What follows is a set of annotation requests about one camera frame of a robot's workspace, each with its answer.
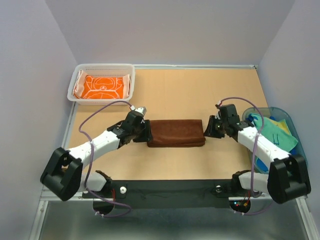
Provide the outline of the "brown towel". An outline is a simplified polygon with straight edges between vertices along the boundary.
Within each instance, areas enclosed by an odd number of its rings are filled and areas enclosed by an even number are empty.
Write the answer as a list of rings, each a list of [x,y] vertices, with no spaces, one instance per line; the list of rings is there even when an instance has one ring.
[[[151,120],[150,132],[150,148],[202,147],[206,141],[200,119]]]

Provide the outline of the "orange Doraemon towel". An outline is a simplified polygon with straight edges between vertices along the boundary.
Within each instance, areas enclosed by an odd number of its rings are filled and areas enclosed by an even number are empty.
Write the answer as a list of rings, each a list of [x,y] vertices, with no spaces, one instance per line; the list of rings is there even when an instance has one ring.
[[[94,77],[80,70],[72,93],[77,99],[126,99],[130,94],[130,80],[130,74]]]

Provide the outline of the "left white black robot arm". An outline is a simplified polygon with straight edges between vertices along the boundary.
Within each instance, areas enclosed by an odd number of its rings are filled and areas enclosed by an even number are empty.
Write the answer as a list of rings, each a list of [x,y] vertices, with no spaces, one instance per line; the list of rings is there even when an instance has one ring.
[[[86,177],[83,169],[101,156],[118,150],[133,142],[147,142],[150,132],[148,121],[144,120],[145,107],[131,110],[126,118],[108,127],[102,134],[77,147],[53,151],[40,182],[62,201],[67,201],[78,192],[93,191],[100,197],[111,193],[111,179],[101,171]]]

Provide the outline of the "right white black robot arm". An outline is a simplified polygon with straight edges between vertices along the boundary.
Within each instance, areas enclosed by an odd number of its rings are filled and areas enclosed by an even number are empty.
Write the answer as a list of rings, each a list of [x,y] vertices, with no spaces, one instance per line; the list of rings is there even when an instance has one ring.
[[[235,173],[230,182],[233,194],[242,195],[247,190],[266,193],[276,203],[283,204],[311,193],[307,161],[302,155],[292,155],[263,136],[262,131],[266,126],[263,116],[260,117],[261,125],[256,126],[252,119],[240,119],[234,104],[219,103],[216,108],[218,112],[209,117],[204,135],[216,139],[225,136],[233,138],[268,169],[267,174],[253,169]]]

